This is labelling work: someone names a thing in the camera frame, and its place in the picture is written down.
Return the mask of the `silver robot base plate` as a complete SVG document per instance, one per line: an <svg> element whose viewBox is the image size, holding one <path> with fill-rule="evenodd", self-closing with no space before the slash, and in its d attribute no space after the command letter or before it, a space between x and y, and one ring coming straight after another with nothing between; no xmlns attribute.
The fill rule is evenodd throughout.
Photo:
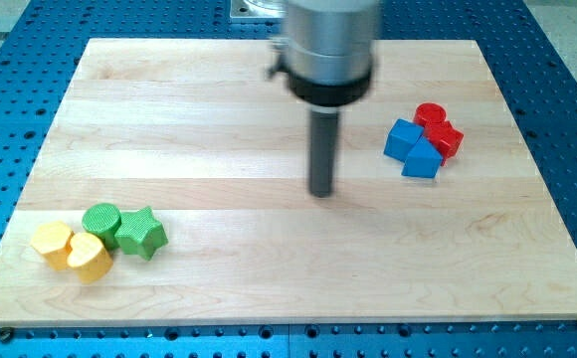
<svg viewBox="0 0 577 358"><path fill-rule="evenodd" d="M230 18L238 21L279 19L284 15L284 0L231 0Z"/></svg>

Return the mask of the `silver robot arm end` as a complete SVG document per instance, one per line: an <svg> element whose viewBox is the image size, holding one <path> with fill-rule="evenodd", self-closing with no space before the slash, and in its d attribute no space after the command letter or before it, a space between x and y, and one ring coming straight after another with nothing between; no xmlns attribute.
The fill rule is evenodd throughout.
<svg viewBox="0 0 577 358"><path fill-rule="evenodd" d="M339 107L363 97L371 83L379 0L287 0L278 53L267 77L287 75L287 87L317 106Z"/></svg>

